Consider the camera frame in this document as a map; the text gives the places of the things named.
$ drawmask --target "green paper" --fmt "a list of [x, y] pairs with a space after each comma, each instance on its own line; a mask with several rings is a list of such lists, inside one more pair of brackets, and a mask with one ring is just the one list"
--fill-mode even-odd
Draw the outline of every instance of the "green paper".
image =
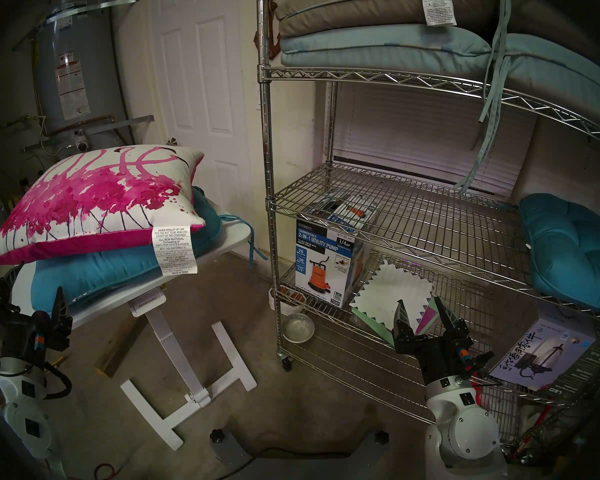
[[385, 341], [387, 341], [389, 344], [391, 344], [391, 347], [393, 347], [393, 348], [395, 347], [394, 336], [392, 335], [392, 333], [390, 331], [387, 330], [387, 327], [385, 327], [380, 322], [377, 322], [376, 320], [369, 318], [367, 315], [365, 315], [362, 311], [358, 310], [357, 308], [352, 308], [351, 311], [353, 311], [353, 314], [355, 316], [357, 316], [363, 322], [365, 322], [367, 325], [369, 325], [369, 328], [371, 330], [373, 330], [376, 334], [378, 334]]

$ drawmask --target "cushion tie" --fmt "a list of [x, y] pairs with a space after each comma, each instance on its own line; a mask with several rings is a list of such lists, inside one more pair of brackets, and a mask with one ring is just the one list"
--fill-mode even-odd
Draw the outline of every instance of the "cushion tie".
[[[478, 172], [478, 169], [481, 167], [484, 159], [491, 150], [491, 145], [493, 145], [496, 131], [498, 130], [500, 111], [502, 108], [502, 92], [504, 91], [504, 82], [507, 78], [507, 72], [509, 71], [509, 64], [511, 62], [511, 57], [505, 56], [507, 47], [507, 24], [509, 24], [509, 18], [511, 18], [511, 0], [500, 0], [500, 19], [498, 21], [496, 32], [493, 35], [491, 54], [489, 55], [487, 69], [484, 73], [484, 83], [482, 85], [482, 99], [484, 105], [479, 120], [480, 123], [482, 123], [488, 114], [489, 122], [482, 141], [482, 146], [480, 147], [480, 151], [478, 151], [473, 167], [471, 167], [469, 174], [463, 177], [455, 185], [455, 189], [459, 190], [460, 194], [467, 192], [467, 189], [475, 178], [475, 174]], [[493, 67], [493, 75], [491, 76], [491, 89], [489, 89], [489, 94], [487, 95], [489, 69], [491, 67], [491, 62], [493, 61], [494, 53], [496, 52], [496, 62]]]
[[249, 266], [251, 268], [253, 268], [253, 252], [256, 252], [258, 254], [258, 256], [260, 256], [263, 260], [265, 260], [265, 261], [269, 260], [269, 258], [267, 258], [264, 254], [262, 254], [262, 252], [260, 252], [260, 250], [255, 246], [256, 233], [253, 230], [253, 227], [249, 223], [244, 221], [239, 216], [231, 215], [231, 214], [218, 215], [218, 218], [220, 220], [222, 220], [223, 222], [234, 222], [237, 220], [238, 222], [244, 223], [244, 225], [247, 225], [251, 229], [251, 237], [249, 238], [249, 241], [248, 241], [249, 242]]

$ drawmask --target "water heater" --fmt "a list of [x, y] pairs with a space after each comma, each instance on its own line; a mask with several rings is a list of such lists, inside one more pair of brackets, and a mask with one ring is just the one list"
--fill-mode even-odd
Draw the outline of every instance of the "water heater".
[[[118, 3], [53, 0], [34, 33], [34, 87], [49, 138], [45, 145], [53, 153], [68, 147], [61, 158], [131, 144], [129, 123], [120, 127], [127, 117], [112, 42], [113, 4]], [[112, 124], [117, 127], [106, 128]]]

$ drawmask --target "pink and white pillow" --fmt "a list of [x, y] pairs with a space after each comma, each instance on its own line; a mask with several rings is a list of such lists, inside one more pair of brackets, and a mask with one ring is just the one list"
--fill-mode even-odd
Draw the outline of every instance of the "pink and white pillow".
[[191, 181], [204, 153], [182, 146], [94, 150], [49, 168], [0, 228], [0, 265], [149, 245], [155, 226], [205, 226]]

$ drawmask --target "white door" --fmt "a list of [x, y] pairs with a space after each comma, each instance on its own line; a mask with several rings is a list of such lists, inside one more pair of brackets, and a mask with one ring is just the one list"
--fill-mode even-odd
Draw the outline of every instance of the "white door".
[[149, 7], [167, 133], [205, 153], [194, 185], [248, 220], [253, 201], [238, 0], [150, 0]]

